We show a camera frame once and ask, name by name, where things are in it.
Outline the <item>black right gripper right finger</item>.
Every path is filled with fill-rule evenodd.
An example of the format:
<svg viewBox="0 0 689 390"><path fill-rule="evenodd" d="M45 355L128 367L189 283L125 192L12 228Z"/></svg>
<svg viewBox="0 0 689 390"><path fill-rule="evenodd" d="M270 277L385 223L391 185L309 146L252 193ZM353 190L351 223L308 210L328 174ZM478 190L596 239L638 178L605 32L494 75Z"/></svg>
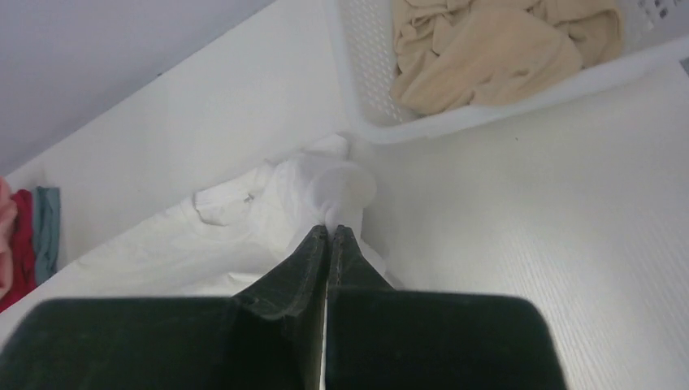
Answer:
<svg viewBox="0 0 689 390"><path fill-rule="evenodd" d="M563 389L548 324L520 297L392 287L352 229L332 242L328 389Z"/></svg>

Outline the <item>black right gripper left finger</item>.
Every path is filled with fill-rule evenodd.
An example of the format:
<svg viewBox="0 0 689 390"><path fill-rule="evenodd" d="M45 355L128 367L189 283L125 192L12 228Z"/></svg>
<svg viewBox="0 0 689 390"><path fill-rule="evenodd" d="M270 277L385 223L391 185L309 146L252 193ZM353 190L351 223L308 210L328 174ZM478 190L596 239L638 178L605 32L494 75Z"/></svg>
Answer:
<svg viewBox="0 0 689 390"><path fill-rule="evenodd" d="M52 299L1 353L4 389L316 389L329 240L313 227L234 297Z"/></svg>

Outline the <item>white t-shirt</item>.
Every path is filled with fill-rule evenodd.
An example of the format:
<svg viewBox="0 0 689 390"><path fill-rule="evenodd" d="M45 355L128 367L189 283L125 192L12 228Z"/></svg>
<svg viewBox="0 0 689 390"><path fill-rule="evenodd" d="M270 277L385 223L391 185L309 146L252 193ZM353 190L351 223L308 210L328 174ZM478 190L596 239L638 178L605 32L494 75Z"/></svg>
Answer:
<svg viewBox="0 0 689 390"><path fill-rule="evenodd" d="M372 174L330 136L279 161L196 192L64 268L88 296L232 295L287 258L307 233L359 234Z"/></svg>

